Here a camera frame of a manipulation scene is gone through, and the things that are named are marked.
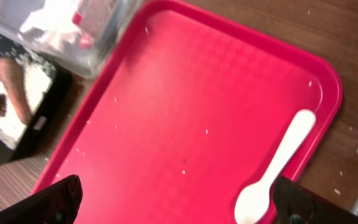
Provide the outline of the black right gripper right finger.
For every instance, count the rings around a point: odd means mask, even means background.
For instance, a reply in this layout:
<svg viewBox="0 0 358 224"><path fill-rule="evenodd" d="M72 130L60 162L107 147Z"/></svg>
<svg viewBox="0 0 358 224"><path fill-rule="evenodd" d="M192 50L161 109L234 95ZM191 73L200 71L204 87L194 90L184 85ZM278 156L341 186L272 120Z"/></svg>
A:
<svg viewBox="0 0 358 224"><path fill-rule="evenodd" d="M358 224L357 215L285 177L276 179L272 198L279 223Z"/></svg>

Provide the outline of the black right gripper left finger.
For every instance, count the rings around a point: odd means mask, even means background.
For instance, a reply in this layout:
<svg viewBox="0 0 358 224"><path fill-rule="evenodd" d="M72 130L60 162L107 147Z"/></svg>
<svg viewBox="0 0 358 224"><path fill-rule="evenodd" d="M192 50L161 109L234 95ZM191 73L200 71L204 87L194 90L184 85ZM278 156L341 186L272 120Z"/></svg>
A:
<svg viewBox="0 0 358 224"><path fill-rule="evenodd" d="M0 211L0 224L72 224L82 198L80 178L70 175Z"/></svg>

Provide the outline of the white plastic spoon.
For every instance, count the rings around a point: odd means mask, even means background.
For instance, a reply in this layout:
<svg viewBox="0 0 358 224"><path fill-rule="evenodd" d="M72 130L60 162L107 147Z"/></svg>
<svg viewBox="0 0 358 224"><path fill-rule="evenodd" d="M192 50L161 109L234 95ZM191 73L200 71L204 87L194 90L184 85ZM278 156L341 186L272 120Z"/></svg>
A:
<svg viewBox="0 0 358 224"><path fill-rule="evenodd" d="M289 124L263 176L243 188L236 200L234 218L238 224L257 223L270 205L270 188L316 122L310 110L299 110Z"/></svg>

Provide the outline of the white rice pile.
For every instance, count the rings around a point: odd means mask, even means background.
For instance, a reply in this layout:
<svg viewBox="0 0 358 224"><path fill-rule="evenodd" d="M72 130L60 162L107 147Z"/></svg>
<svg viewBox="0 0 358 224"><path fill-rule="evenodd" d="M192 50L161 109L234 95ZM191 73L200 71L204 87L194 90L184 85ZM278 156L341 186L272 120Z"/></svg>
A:
<svg viewBox="0 0 358 224"><path fill-rule="evenodd" d="M52 85L54 65L26 50L0 55L0 141L14 150Z"/></svg>

